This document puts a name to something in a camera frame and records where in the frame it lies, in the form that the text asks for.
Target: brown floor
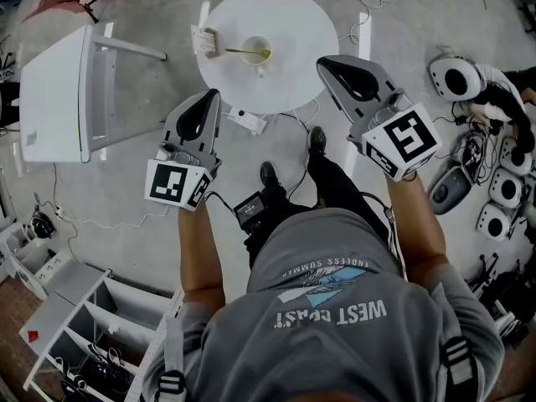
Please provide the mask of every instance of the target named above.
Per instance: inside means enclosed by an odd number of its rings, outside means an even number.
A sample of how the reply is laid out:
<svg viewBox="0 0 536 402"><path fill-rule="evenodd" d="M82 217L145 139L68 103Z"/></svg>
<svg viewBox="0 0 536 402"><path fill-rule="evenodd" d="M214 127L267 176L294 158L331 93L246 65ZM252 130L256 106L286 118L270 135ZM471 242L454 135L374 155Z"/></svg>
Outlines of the brown floor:
<svg viewBox="0 0 536 402"><path fill-rule="evenodd" d="M20 402L42 402L33 391L25 392L23 383L37 356L18 335L19 329L38 308L40 300L18 280L0 284L0 375ZM526 337L517 350L507 352L501 374L489 401L526 391L536 379L536 333ZM39 387L61 399L58 374L40 374Z"/></svg>

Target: yellow spoon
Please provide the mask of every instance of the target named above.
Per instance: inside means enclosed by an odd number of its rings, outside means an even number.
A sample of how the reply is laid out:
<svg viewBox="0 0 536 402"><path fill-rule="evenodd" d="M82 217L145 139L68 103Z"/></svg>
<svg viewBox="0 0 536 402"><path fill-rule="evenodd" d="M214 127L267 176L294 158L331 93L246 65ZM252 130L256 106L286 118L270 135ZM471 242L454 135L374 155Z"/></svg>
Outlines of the yellow spoon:
<svg viewBox="0 0 536 402"><path fill-rule="evenodd" d="M258 55L262 55L265 58L270 58L270 54L271 54L271 52L269 50L263 50L262 52L253 52L252 50L239 50L239 49L227 48L226 51L227 52L238 52L238 53L241 53L241 54L258 54Z"/></svg>

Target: cup handle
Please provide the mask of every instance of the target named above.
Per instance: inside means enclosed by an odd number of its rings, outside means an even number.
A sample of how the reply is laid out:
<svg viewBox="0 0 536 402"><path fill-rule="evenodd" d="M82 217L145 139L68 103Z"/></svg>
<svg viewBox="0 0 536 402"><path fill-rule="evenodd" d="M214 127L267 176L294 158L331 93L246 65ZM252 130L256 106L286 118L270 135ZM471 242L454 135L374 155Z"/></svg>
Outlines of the cup handle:
<svg viewBox="0 0 536 402"><path fill-rule="evenodd" d="M263 67L260 67L259 65L257 67L255 67L255 71L257 72L257 75L260 77L260 78L263 78L265 77L266 75L266 71L264 70Z"/></svg>

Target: white round device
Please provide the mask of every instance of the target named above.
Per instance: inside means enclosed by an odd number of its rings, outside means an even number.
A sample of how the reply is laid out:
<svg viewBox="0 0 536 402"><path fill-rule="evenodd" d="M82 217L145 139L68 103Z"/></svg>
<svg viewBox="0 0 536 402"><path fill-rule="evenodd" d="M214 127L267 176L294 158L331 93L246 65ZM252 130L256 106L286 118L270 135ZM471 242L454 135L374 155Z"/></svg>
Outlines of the white round device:
<svg viewBox="0 0 536 402"><path fill-rule="evenodd" d="M510 173L524 176L533 167L533 158L530 153L515 152L514 149L517 145L513 137L504 137L499 156L499 165L506 168Z"/></svg>
<svg viewBox="0 0 536 402"><path fill-rule="evenodd" d="M477 68L462 57L440 57L432 61L428 70L437 93L443 100L470 100L482 90Z"/></svg>
<svg viewBox="0 0 536 402"><path fill-rule="evenodd" d="M489 196L497 204L507 209L515 209L521 202L523 184L504 168L498 168L489 185Z"/></svg>
<svg viewBox="0 0 536 402"><path fill-rule="evenodd" d="M480 212L477 230L490 240L504 241L510 230L510 219L499 207L488 203Z"/></svg>

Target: round white table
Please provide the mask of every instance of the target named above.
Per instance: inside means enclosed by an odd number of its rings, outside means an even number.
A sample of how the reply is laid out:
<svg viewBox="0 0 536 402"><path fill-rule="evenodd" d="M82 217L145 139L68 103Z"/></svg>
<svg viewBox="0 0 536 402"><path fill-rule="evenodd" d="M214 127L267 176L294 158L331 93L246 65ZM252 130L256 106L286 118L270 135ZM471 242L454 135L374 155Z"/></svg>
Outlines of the round white table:
<svg viewBox="0 0 536 402"><path fill-rule="evenodd" d="M312 0L224 0L203 27L218 32L220 53L212 59L198 53L204 81L225 102L251 113L291 111L316 98L324 89L317 59L338 54L332 21ZM225 52L239 49L250 36L271 43L263 78L239 54Z"/></svg>

